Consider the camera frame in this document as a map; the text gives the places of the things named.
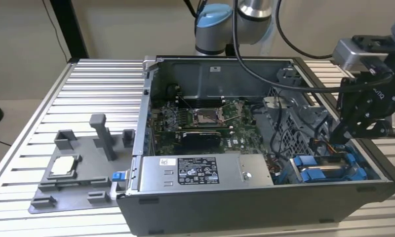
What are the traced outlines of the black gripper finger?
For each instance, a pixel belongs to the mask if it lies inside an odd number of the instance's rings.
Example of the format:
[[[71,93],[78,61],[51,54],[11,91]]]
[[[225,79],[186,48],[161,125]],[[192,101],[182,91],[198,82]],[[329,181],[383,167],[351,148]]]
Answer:
[[[336,127],[331,132],[331,143],[345,144],[352,138],[363,138],[365,135],[365,119],[356,117],[339,118]]]
[[[384,138],[389,135],[391,123],[387,120],[359,122],[351,132],[352,138]]]

